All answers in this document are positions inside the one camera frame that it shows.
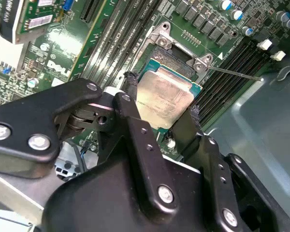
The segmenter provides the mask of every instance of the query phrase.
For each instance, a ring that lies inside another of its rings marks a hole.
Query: black memory slot
[[[239,64],[239,71],[248,75],[254,75],[269,61],[268,55],[262,54],[262,52],[258,51],[256,54],[252,52],[251,54],[245,64]],[[217,97],[211,99],[200,111],[201,126],[204,126],[226,103],[232,101],[234,95],[248,82],[248,79],[232,76],[227,81],[230,84],[225,83]]]
[[[83,7],[80,19],[85,23],[90,22],[95,13],[95,10],[97,9],[98,3],[99,0],[87,0]]]

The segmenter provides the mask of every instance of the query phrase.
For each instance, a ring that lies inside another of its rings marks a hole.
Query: cable
[[[79,165],[79,169],[81,173],[84,173],[87,167],[84,167],[85,162],[84,159],[81,158],[81,154],[79,153],[77,145],[71,139],[67,139],[65,142],[67,142],[71,147],[73,147]]]

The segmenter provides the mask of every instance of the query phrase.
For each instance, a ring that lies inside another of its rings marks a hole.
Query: motherboard
[[[0,0],[0,105],[135,73],[141,117],[180,160],[166,135],[184,111],[197,105],[206,129],[255,81],[210,67],[260,76],[289,50],[290,0]],[[94,131],[73,140],[98,146]]]

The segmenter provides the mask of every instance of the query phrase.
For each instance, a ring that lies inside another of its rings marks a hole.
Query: green circuit board
[[[101,87],[118,86],[122,74],[131,68],[150,28],[162,22],[169,22],[170,36],[194,54],[212,54],[214,66],[219,66],[243,40],[244,26],[252,28],[254,33],[265,29],[268,37],[283,51],[288,53],[290,49],[290,29],[275,18],[278,11],[290,12],[290,1],[287,0],[233,0],[228,11],[220,10],[218,1],[192,0],[186,2],[187,8],[182,13],[178,10],[182,0],[98,2],[92,20],[85,23],[80,19],[84,2],[75,1],[72,9],[62,15],[61,21],[52,22],[45,35],[29,43],[20,70],[3,74],[7,67],[0,62],[0,105],[79,77],[91,79]],[[36,12],[37,3],[29,4],[33,4],[32,12]],[[192,7],[196,15],[187,20],[186,14]],[[235,9],[244,12],[240,21],[230,19],[230,12]],[[48,10],[45,7],[40,14]],[[59,16],[60,6],[52,10],[54,16]],[[204,33],[202,27],[196,27],[194,22],[198,15],[211,22],[211,30],[217,28],[221,31],[220,36],[211,38],[211,33]],[[224,44],[219,42],[222,36],[227,37]],[[154,49],[153,45],[147,47],[133,71],[142,71]],[[28,87],[27,82],[32,78],[36,78],[38,83],[35,87]],[[159,136],[159,141],[163,153],[178,158],[175,150],[161,140],[162,137]],[[96,134],[87,130],[74,140],[80,145],[85,140],[95,142]]]

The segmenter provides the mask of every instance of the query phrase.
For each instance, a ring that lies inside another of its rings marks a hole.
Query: white label
[[[39,0],[38,6],[49,6],[53,5],[53,0]]]
[[[50,23],[53,19],[53,15],[43,16],[39,18],[32,19],[29,23],[28,29],[35,28],[47,23]]]
[[[52,87],[55,87],[55,86],[59,86],[59,85],[62,85],[64,82],[59,80],[58,78],[54,78],[53,82],[52,82]]]

